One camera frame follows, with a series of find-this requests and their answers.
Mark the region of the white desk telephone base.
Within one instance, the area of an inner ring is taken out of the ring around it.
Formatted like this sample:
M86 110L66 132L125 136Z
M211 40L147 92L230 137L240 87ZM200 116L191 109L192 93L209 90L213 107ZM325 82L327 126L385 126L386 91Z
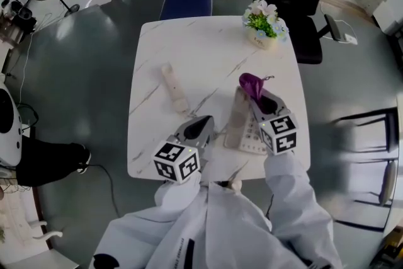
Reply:
M254 117L249 97L240 86L236 88L224 146L249 154L267 155L266 145L260 138L260 128Z

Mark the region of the white low desk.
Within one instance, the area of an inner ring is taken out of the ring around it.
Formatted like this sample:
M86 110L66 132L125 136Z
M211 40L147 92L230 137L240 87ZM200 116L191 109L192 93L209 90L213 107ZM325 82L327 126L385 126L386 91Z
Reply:
M78 269L79 265L55 249L50 249L32 258L29 269Z

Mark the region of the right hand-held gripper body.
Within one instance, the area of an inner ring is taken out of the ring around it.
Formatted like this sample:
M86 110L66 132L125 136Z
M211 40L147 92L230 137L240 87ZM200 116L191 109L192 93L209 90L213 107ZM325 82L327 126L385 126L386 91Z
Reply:
M261 140L273 155L290 152L297 146L298 123L293 113L259 123Z

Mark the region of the person's right forearm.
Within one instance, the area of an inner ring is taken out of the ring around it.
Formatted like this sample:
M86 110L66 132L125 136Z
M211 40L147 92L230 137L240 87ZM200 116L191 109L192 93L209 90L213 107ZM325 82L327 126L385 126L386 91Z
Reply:
M318 204L306 171L292 153L268 156L264 169L273 194L270 219L277 236L332 234L331 217Z

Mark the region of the black metal frame chair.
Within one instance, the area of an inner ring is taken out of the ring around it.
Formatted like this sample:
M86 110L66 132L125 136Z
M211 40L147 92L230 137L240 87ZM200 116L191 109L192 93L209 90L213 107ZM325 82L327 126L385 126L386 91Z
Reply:
M332 121L333 124L339 122L347 122L351 120L360 120L364 118L372 118L372 120L363 123L353 123L352 126L366 127L375 123L383 124L383 132L385 137L385 143L379 146L367 146L364 149L354 151L357 153L369 153L369 152L393 152L399 147L399 118L397 107L382 108L379 110L372 110L364 113L357 113L340 117Z

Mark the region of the white pot with artificial flowers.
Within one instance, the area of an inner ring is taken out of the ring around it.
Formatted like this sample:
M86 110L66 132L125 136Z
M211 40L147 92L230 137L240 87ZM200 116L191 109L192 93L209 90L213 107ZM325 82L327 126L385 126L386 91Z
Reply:
M254 0L242 15L247 39L261 49L269 49L278 42L286 42L289 29L279 17L277 7L265 0Z

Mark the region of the white telephone handset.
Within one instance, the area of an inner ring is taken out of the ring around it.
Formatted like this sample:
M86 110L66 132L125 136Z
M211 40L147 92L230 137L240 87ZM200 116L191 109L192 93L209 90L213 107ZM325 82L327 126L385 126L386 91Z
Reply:
M186 113L189 109L188 101L171 64L164 64L161 67L161 72L175 111L182 114Z

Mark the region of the grey backed chair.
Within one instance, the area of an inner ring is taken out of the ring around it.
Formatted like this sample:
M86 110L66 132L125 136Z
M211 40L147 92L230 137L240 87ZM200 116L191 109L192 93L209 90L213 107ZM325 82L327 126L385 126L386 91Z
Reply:
M395 187L395 181L397 177L397 163L395 161L391 161L385 168L383 174L383 181L380 194L378 196L379 205L385 205Z

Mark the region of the person's white coat torso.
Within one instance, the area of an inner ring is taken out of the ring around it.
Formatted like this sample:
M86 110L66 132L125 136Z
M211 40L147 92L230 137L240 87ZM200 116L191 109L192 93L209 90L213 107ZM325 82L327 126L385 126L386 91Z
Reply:
M89 269L342 269L332 234L277 236L243 194L215 184L171 215L156 206L113 220Z

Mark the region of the purple cloth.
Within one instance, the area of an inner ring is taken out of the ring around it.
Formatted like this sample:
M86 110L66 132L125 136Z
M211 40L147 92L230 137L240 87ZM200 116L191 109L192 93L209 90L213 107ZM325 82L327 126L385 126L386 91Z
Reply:
M239 77L240 87L254 100L259 102L262 97L265 81L274 78L268 76L264 78L257 77L250 73L243 73Z

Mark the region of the person's left forearm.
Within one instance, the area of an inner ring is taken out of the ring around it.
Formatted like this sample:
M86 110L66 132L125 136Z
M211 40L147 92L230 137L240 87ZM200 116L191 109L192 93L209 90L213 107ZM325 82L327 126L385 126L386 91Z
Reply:
M195 199L200 191L201 173L196 171L182 184L166 182L154 195L156 210L162 215L171 215L183 211Z

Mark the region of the white round-faced device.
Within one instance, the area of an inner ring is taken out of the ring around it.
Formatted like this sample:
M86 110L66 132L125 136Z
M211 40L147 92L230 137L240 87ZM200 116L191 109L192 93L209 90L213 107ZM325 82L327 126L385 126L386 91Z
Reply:
M21 160L21 118L7 87L0 82L0 163L15 167Z

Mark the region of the white cabinet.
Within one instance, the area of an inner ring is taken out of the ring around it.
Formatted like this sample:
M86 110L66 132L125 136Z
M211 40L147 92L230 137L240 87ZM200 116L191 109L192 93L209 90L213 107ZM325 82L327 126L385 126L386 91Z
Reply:
M403 0L382 1L373 17L384 34L393 35L403 27Z

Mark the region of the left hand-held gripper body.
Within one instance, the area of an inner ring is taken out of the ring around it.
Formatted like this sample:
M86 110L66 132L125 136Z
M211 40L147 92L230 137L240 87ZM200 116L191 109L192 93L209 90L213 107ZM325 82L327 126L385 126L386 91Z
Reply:
M170 135L153 150L153 162L159 176L174 183L184 183L191 175L202 172L207 160L203 158L210 136L180 140Z

